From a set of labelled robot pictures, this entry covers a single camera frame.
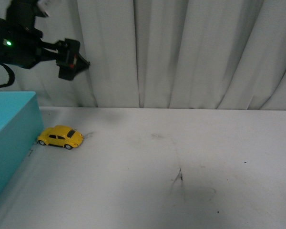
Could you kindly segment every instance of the white curtain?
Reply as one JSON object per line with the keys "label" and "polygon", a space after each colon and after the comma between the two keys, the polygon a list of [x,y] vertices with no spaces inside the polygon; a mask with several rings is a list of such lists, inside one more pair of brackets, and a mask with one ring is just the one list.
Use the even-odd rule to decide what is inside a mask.
{"label": "white curtain", "polygon": [[55,62],[11,66],[4,90],[50,106],[286,110],[286,0],[58,0],[50,15],[43,40],[79,40],[89,70],[68,82]]}

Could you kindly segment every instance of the teal box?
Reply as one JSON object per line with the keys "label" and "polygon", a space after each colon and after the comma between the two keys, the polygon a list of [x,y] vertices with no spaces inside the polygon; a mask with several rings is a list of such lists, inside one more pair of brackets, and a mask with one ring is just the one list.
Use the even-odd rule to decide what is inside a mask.
{"label": "teal box", "polygon": [[42,130],[35,92],[0,92],[0,192]]}

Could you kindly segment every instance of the car roof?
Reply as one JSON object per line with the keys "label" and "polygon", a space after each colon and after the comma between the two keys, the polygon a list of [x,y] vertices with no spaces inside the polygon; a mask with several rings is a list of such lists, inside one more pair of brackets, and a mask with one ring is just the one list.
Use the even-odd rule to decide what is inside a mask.
{"label": "car roof", "polygon": [[50,131],[50,135],[65,136],[70,130],[72,130],[72,128],[69,126],[57,125]]}

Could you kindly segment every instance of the toy car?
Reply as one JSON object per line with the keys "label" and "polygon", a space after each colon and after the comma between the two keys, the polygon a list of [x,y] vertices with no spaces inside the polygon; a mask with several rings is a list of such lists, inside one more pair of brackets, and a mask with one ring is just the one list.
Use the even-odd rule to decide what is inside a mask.
{"label": "toy car", "polygon": [[64,125],[47,128],[37,138],[40,145],[65,147],[66,149],[80,146],[83,140],[84,137],[80,132]]}

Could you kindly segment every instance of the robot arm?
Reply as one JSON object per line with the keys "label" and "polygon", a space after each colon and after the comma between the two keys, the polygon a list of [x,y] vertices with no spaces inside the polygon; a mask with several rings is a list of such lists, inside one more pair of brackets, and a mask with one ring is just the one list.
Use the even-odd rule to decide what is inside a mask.
{"label": "robot arm", "polygon": [[49,1],[11,1],[6,19],[0,18],[0,64],[30,69],[39,62],[56,60],[60,67],[59,78],[73,80],[90,65],[79,54],[80,42],[72,39],[55,44],[43,42],[42,31],[34,27],[36,16],[47,16],[41,6]]}

